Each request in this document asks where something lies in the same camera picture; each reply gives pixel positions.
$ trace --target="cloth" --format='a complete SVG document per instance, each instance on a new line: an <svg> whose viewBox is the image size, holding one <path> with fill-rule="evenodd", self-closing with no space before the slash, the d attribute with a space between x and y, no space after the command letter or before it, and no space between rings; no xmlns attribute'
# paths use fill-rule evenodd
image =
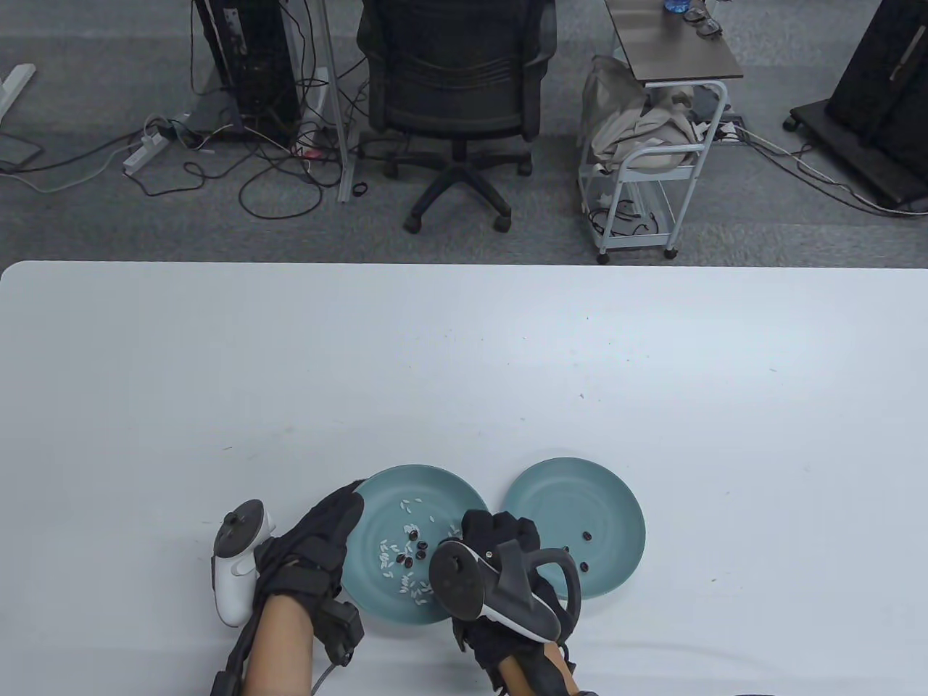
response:
<svg viewBox="0 0 928 696"><path fill-rule="evenodd" d="M580 136L589 143L600 169L612 172L637 149L699 142L687 118L692 104L692 87L645 90L621 60L596 56L584 85ZM635 159L633 167L669 172L687 157L687 153L647 155Z"/></svg>
<svg viewBox="0 0 928 696"><path fill-rule="evenodd" d="M349 483L326 496L293 529L256 549L255 609L271 595L289 595L315 621L321 602L338 597L348 534L364 512L364 498L355 491L360 484Z"/></svg>

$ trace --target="beige bag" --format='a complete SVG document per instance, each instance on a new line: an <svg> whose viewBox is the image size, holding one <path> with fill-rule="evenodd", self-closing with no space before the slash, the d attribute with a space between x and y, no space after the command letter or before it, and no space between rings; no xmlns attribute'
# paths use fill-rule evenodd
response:
<svg viewBox="0 0 928 696"><path fill-rule="evenodd" d="M612 56L596 56L584 85L580 133L589 138L600 170L613 172L639 148L699 142L687 119L692 99L692 87L655 88L649 99L627 65ZM647 155L636 158L633 166L658 174L677 168L688 156Z"/></svg>

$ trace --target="dark tabletop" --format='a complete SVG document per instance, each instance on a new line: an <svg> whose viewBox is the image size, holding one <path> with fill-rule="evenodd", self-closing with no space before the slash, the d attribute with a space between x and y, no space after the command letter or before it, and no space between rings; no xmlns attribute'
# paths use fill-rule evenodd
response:
<svg viewBox="0 0 928 696"><path fill-rule="evenodd" d="M646 82L743 77L724 34L703 39L664 0L604 0L635 79Z"/></svg>

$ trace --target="water bottle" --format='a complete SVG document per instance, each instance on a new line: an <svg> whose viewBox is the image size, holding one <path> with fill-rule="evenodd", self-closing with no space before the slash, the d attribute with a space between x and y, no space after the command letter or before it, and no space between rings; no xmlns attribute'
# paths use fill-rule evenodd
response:
<svg viewBox="0 0 928 696"><path fill-rule="evenodd" d="M682 15L690 9L690 0L664 0L664 9L677 15Z"/></svg>

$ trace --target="gray carpet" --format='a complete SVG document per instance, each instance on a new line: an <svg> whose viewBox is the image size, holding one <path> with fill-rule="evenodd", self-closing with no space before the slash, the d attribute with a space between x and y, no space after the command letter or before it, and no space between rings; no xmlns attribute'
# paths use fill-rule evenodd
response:
<svg viewBox="0 0 928 696"><path fill-rule="evenodd" d="M792 106L827 97L867 27L878 0L734 0L716 15L745 68L732 81L734 109L748 127L798 148L780 123ZM36 0L0 5L0 72L32 61L39 72L3 122L3 131L44 143L55 160L141 124L152 111L194 104L187 78L188 2ZM355 180L368 193L347 204L325 194L319 208L288 221L249 217L236 204L241 184L259 171L248 162L203 190L146 199L118 165L93 182L40 196L0 179L0 268L21 259L202 260L591 264L594 250L578 214L574 128L590 57L610 41L601 0L560 0L558 54L544 82L542 136L535 173L490 174L513 208L499 235L493 215L466 189L445 194L413 237L401 229L428 181L408 170L399 181L362 162ZM329 0L340 66L358 57L358 0ZM209 69L198 41L200 83ZM353 75L354 83L363 78ZM241 152L220 147L196 160L221 171ZM172 148L143 170L153 190L194 183L181 170L191 156ZM809 161L840 174L813 153ZM101 159L33 179L53 186ZM323 171L320 178L327 176ZM247 202L265 214L299 211L316 192L280 174L260 179ZM858 213L790 178L748 148L713 151L690 208L675 264L928 266L928 221ZM614 252L616 264L667 264L656 250Z"/></svg>

